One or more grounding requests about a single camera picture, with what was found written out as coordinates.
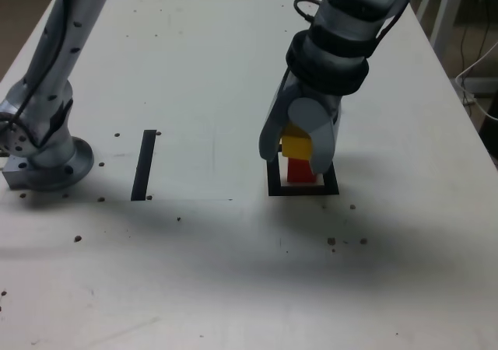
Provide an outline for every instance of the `black tape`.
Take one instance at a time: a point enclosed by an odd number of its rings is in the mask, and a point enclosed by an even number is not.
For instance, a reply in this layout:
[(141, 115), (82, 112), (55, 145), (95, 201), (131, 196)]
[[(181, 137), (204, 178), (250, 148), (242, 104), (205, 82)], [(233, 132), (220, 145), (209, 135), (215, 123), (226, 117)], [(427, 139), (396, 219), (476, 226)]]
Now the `black tape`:
[(145, 201), (149, 185), (150, 167), (153, 164), (156, 130), (145, 130), (140, 147), (139, 162), (133, 181), (132, 201)]

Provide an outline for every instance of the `white cable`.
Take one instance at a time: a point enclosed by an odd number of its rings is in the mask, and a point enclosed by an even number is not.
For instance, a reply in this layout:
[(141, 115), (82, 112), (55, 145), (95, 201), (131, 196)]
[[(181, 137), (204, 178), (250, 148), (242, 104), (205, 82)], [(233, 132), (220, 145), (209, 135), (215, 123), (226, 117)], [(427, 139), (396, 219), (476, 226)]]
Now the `white cable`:
[(475, 105), (477, 105), (477, 107), (484, 113), (484, 115), (486, 115), (489, 119), (492, 119), (494, 121), (497, 121), (498, 122), (498, 118), (495, 118), (493, 117), (492, 115), (489, 115), (486, 113), (486, 111), (484, 110), (484, 108), (481, 106), (481, 104), (477, 101), (477, 99), (474, 97), (473, 94), (471, 94), (470, 92), (467, 92), (467, 90), (463, 87), (463, 85), (461, 84), (461, 76), (464, 75), (466, 72), (468, 72), (471, 68), (473, 68), (474, 66), (476, 66), (480, 61), (482, 61), (488, 54), (490, 54), (493, 49), (495, 49), (495, 47), (498, 45), (498, 41), (489, 49), (489, 51), (487, 51), (479, 60), (477, 60), (476, 62), (474, 62), (472, 65), (470, 65), (469, 67), (467, 67), (463, 72), (461, 72), (460, 74), (457, 75), (457, 77), (454, 79), (454, 82), (455, 84), (457, 85), (457, 87), (459, 89), (461, 89), (464, 93), (464, 95), (468, 94), (468, 95), (471, 95), (472, 98), (474, 99), (474, 102), (475, 102)]

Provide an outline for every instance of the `white tabletop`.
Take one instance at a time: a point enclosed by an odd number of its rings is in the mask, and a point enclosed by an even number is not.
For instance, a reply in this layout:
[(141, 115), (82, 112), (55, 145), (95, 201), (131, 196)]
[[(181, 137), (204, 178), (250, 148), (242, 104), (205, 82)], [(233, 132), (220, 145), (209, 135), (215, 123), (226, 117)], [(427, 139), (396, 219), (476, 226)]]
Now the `white tabletop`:
[[(411, 9), (343, 99), (341, 194), (268, 197), (292, 4), (108, 0), (70, 78), (96, 165), (24, 199), (0, 180), (1, 349), (496, 347), (498, 176)], [(145, 129), (153, 200), (130, 202)]]

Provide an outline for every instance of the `yellow block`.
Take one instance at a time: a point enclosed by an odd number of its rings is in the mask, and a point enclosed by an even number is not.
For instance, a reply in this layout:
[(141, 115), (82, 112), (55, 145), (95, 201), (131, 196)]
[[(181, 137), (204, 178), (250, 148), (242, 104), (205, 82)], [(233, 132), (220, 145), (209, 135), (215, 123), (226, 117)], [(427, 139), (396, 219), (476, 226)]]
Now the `yellow block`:
[(310, 136), (296, 125), (289, 123), (282, 135), (282, 155), (287, 158), (309, 160), (312, 152), (313, 144)]

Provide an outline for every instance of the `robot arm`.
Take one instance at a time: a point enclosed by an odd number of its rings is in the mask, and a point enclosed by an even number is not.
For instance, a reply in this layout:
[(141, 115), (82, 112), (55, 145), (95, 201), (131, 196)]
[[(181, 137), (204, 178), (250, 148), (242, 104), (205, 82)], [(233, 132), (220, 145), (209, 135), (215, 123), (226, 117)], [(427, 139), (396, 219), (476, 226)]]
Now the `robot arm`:
[[(408, 3), (409, 0), (321, 1), (310, 29), (296, 34), (287, 52), (288, 70), (259, 138), (263, 159), (271, 162), (286, 128), (297, 126), (311, 140), (312, 171), (328, 171), (337, 140), (341, 98), (360, 88), (369, 71), (366, 59)], [(391, 23), (378, 35), (391, 17)]]
[(12, 189), (49, 191), (82, 179), (92, 149), (68, 130), (68, 77), (106, 0), (55, 0), (26, 75), (0, 104), (3, 174)]
[[(68, 77), (105, 1), (55, 0), (26, 75), (0, 103), (0, 148), (11, 154), (3, 174), (12, 189), (57, 190), (92, 168), (92, 149), (68, 130)], [(290, 45), (289, 67), (259, 140), (262, 158), (275, 158), (282, 133), (292, 123), (313, 143), (312, 170), (329, 168), (341, 98), (361, 86), (366, 58), (386, 34), (377, 37), (379, 30), (386, 19), (399, 17), (408, 1), (322, 0), (310, 29)]]

